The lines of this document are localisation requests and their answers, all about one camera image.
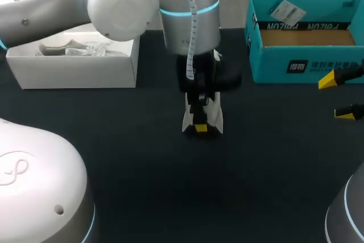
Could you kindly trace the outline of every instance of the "teal cardboard box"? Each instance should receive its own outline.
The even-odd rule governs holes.
[[[291,12],[278,20],[283,3]],[[297,10],[305,14],[295,23]],[[318,83],[335,68],[363,64],[364,1],[250,0],[245,39],[256,83]]]

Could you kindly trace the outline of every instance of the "white box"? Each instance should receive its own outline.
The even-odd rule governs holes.
[[[79,43],[113,42],[109,50],[125,56],[37,56],[39,45],[61,47]],[[134,88],[137,81],[140,38],[115,42],[102,36],[92,24],[8,50],[7,62],[22,89]]]

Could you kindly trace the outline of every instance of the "black table surface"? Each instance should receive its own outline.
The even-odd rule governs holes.
[[[364,160],[364,124],[333,109],[363,87],[254,84],[243,30],[220,52],[243,64],[222,95],[224,134],[181,133],[184,96],[161,31],[142,36],[138,88],[21,90],[0,58],[0,117],[54,132],[83,157],[101,242],[324,243],[328,206]]]

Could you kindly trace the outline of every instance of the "robot end effector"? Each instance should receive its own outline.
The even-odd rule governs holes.
[[[334,69],[318,83],[319,89],[343,85],[346,81],[362,77],[364,65],[356,65],[345,69]],[[336,109],[335,118],[361,120],[364,117],[364,105],[353,104],[344,108]]]

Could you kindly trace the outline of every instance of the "label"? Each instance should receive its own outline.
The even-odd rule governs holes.
[[[250,49],[251,49],[251,39],[250,39],[250,34],[248,35],[247,47],[248,47],[248,55],[250,56]]]
[[[82,50],[78,48],[66,48],[65,53],[67,56],[88,56],[87,50]]]
[[[287,73],[304,73],[308,60],[291,60],[289,61]]]
[[[277,21],[259,21],[261,30],[347,30],[350,22],[298,22],[294,26]]]
[[[330,72],[333,69],[344,69],[349,67],[357,67],[359,64],[357,62],[311,62],[310,72]]]
[[[282,1],[271,14],[275,19],[278,19],[291,27],[297,24],[305,15],[306,12],[304,10],[287,0]]]
[[[254,29],[255,29],[255,27],[257,26],[257,24],[258,24],[258,18],[257,18],[257,16],[255,15],[255,13],[253,14],[253,26],[254,26]]]

